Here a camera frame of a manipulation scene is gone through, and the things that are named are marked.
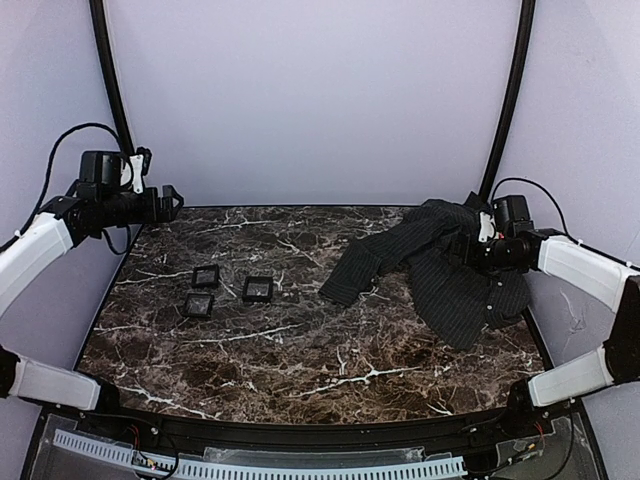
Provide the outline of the black square box rear left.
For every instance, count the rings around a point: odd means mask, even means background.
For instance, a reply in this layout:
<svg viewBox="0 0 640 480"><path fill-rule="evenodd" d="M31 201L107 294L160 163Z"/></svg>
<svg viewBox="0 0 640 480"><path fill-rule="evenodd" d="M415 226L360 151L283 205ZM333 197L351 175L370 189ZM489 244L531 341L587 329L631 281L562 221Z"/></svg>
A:
<svg viewBox="0 0 640 480"><path fill-rule="evenodd" d="M220 267L217 264L196 266L192 271L191 286L193 288L216 289L220 281Z"/></svg>

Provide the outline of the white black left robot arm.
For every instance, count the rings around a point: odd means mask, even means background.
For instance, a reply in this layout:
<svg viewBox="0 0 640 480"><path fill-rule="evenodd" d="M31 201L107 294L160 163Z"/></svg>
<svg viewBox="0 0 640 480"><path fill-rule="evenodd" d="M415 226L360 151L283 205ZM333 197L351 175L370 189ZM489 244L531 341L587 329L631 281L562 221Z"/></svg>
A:
<svg viewBox="0 0 640 480"><path fill-rule="evenodd" d="M37 210L26 230L1 253L1 308L19 295L54 261L104 230L173 221L184 198L171 185L148 187L144 178L151 154L132 156L86 151L70 194L57 196ZM1 351L1 395L103 412L118 408L119 391L106 382L72 370Z"/></svg>

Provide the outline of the black square box right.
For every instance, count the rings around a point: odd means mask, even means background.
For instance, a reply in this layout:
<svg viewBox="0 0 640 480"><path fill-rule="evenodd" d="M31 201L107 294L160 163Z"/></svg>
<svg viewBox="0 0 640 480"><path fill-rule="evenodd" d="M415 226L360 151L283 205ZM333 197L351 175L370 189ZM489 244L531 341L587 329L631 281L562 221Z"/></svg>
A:
<svg viewBox="0 0 640 480"><path fill-rule="evenodd" d="M242 301L245 303L270 303L273 297L274 281L269 276L247 276Z"/></svg>

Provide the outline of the dark pinstriped garment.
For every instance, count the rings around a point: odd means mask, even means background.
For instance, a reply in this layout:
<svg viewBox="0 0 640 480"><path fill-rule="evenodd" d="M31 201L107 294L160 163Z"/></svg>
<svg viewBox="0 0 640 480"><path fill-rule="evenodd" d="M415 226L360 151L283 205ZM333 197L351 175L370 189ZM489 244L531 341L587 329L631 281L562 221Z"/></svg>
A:
<svg viewBox="0 0 640 480"><path fill-rule="evenodd" d="M531 301L522 274L480 273L449 260L457 235L478 237L480 214L489 211L475 193L462 204L429 199L394 227L352 241L319 293L350 306L374 278L406 264L419 318L450 347L469 350L484 327L502 329L517 323Z"/></svg>

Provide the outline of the black frame post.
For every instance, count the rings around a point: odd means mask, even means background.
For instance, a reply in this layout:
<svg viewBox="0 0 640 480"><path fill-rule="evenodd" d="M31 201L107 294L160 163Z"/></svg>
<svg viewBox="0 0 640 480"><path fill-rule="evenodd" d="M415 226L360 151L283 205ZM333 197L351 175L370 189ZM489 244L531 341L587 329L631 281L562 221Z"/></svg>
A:
<svg viewBox="0 0 640 480"><path fill-rule="evenodd" d="M506 83L502 107L495 130L494 139L481 180L479 196L488 201L494 188L503 153L514 117L522 79L524 76L530 38L536 9L535 0L522 0L514 50Z"/></svg>
<svg viewBox="0 0 640 480"><path fill-rule="evenodd" d="M121 142L122 150L133 155L132 134L127 121L123 98L118 82L116 65L112 52L105 3L102 0L89 0L89 9L94 32L96 51L100 63L103 83L107 95L115 131Z"/></svg>

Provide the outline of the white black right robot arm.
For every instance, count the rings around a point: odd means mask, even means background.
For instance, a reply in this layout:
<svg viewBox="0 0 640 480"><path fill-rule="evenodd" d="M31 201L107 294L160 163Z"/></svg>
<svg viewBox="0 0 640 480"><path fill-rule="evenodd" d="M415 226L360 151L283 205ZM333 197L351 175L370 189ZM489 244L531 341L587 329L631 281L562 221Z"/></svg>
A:
<svg viewBox="0 0 640 480"><path fill-rule="evenodd" d="M479 213L476 235L459 233L452 260L482 273L530 270L563 280L615 314L608 339L559 367L515 383L507 413L526 415L639 380L639 268L598 253L556 229L537 229L526 198L508 195Z"/></svg>

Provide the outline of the black left frame post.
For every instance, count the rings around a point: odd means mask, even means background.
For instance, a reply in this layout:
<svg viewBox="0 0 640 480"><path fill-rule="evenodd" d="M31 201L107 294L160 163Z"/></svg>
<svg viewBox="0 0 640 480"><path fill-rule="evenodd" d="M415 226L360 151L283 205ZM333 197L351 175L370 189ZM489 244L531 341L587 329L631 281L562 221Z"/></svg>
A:
<svg viewBox="0 0 640 480"><path fill-rule="evenodd" d="M100 63L103 83L107 95L115 131L121 142L122 150L133 155L132 134L127 121L123 98L118 82L116 65L112 52L105 3L102 0L89 0L89 9L94 32L96 51Z"/></svg>

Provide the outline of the black front table rail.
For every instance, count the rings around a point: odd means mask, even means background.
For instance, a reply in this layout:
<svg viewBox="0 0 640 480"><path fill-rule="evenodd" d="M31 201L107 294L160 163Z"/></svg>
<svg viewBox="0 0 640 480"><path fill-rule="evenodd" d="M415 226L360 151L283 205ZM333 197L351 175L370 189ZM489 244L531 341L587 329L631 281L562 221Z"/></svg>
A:
<svg viewBox="0 0 640 480"><path fill-rule="evenodd" d="M422 447L427 453L475 455L498 443L552 431L550 417L507 413L503 408L426 420L353 425L279 425L184 418L122 409L104 414L59 408L92 433L115 435L127 426L153 451L202 453L207 447L291 453L327 453Z"/></svg>

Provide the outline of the black square box front left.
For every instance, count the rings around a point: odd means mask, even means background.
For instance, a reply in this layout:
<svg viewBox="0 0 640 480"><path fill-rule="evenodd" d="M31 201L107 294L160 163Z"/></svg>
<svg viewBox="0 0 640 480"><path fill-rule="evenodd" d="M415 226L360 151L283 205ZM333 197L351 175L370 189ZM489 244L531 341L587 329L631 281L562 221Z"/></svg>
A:
<svg viewBox="0 0 640 480"><path fill-rule="evenodd" d="M214 302L213 294L190 292L186 295L181 314L186 318L209 318Z"/></svg>

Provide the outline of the black right frame post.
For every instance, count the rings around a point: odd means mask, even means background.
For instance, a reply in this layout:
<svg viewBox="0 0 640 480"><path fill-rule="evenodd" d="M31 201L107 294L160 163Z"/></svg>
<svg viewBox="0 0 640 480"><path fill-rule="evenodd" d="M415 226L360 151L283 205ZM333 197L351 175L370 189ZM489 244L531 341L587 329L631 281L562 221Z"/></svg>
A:
<svg viewBox="0 0 640 480"><path fill-rule="evenodd" d="M502 107L495 130L494 139L481 180L479 196L488 201L494 188L503 153L514 117L522 79L524 76L530 38L536 9L535 0L522 0L514 50L506 83Z"/></svg>

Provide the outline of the black square box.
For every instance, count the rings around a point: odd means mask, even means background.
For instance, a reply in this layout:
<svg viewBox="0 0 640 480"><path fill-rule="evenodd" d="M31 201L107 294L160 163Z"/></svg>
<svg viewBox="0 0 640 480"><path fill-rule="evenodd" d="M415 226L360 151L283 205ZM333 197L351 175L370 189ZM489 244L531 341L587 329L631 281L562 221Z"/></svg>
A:
<svg viewBox="0 0 640 480"><path fill-rule="evenodd" d="M191 286L193 288L216 289L220 281L220 267L217 264L196 266L192 271Z"/></svg>
<svg viewBox="0 0 640 480"><path fill-rule="evenodd" d="M274 281L269 276L247 276L242 301L245 303L270 303L273 297Z"/></svg>
<svg viewBox="0 0 640 480"><path fill-rule="evenodd" d="M181 314L186 318L209 318L214 302L213 294L190 292L186 295Z"/></svg>

